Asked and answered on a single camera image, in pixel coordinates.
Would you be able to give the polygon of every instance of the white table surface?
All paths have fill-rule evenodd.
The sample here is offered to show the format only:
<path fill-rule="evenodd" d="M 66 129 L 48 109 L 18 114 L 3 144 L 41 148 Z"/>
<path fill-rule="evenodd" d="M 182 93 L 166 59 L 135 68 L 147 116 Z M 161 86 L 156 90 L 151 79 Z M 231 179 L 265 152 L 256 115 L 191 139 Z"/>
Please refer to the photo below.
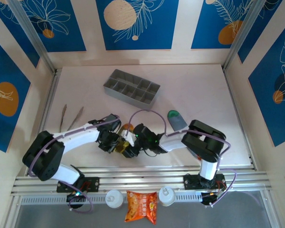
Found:
<path fill-rule="evenodd" d="M 115 69 L 149 79 L 161 85 L 152 110 L 162 114 L 167 121 L 167 132 L 173 130 L 167 120 L 170 110 L 177 110 L 189 124 L 200 120 L 222 131 L 231 149 L 225 154 L 221 166 L 250 165 L 248 148 L 238 124 L 228 87 L 220 65 L 138 65 L 138 66 L 76 66 L 64 67 L 48 115 L 46 130 L 59 130 L 61 112 L 67 110 L 62 131 L 70 126 L 78 111 L 84 112 L 73 128 L 93 119 L 101 119 L 110 113 L 120 116 L 122 124 L 138 108 L 105 94 L 103 84 Z M 163 122 L 154 113 L 140 112 L 132 124 L 143 123 L 155 133 L 162 133 Z M 68 152 L 64 164 L 77 167 L 144 167 L 199 165 L 187 149 L 178 149 L 155 158 L 141 152 L 128 159 L 118 153 L 108 154 L 97 143 L 88 143 Z"/>

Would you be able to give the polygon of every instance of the white cup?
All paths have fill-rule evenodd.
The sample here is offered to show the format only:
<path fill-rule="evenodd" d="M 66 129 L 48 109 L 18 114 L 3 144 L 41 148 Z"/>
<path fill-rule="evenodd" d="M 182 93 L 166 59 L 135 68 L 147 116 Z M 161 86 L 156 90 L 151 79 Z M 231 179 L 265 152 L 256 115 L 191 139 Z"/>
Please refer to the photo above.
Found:
<path fill-rule="evenodd" d="M 106 204 L 113 209 L 120 208 L 124 202 L 123 200 L 124 196 L 119 190 L 111 190 L 105 196 Z"/>
<path fill-rule="evenodd" d="M 168 207 L 175 202 L 176 194 L 171 187 L 163 187 L 158 194 L 158 198 L 163 206 Z"/>

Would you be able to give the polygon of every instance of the cream wall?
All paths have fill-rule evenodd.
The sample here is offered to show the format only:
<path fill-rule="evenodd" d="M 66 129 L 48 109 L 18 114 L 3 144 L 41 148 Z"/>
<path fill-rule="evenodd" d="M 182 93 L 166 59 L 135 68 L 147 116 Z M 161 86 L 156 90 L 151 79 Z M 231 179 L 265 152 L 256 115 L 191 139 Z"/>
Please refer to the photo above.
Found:
<path fill-rule="evenodd" d="M 1 223 L 15 177 L 23 166 L 22 156 L 29 147 L 31 140 L 36 136 L 52 74 L 46 69 L 42 61 L 35 69 L 1 19 L 0 45 L 31 82 L 9 148 L 6 153 L 0 151 Z"/>
<path fill-rule="evenodd" d="M 240 118 L 260 170 L 266 170 L 280 214 L 285 220 L 285 142 L 274 147 L 248 77 L 285 28 L 285 0 L 258 39 L 243 64 L 238 56 L 227 69 L 227 78 Z"/>
<path fill-rule="evenodd" d="M 86 52 L 49 53 L 57 68 L 63 66 L 219 63 L 226 49 L 191 50 L 204 0 L 179 0 L 171 50 L 106 51 L 95 0 L 71 0 Z"/>

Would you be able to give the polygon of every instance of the snack bag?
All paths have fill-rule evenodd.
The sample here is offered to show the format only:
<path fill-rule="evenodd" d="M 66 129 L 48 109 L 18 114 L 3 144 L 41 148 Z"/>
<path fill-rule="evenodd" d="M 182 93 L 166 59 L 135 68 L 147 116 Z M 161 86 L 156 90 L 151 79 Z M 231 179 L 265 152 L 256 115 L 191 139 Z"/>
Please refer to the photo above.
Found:
<path fill-rule="evenodd" d="M 125 216 L 125 222 L 147 217 L 147 219 L 156 224 L 156 210 L 157 210 L 157 193 L 137 193 L 127 191 L 128 197 L 128 213 Z"/>

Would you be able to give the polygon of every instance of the metal organizer box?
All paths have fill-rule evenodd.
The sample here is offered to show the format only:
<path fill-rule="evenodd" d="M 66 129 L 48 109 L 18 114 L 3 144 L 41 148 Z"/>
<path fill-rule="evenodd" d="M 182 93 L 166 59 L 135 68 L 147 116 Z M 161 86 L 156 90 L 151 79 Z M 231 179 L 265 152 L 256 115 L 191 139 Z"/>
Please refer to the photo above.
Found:
<path fill-rule="evenodd" d="M 141 109 L 151 109 L 160 85 L 116 69 L 104 84 L 104 91 Z"/>

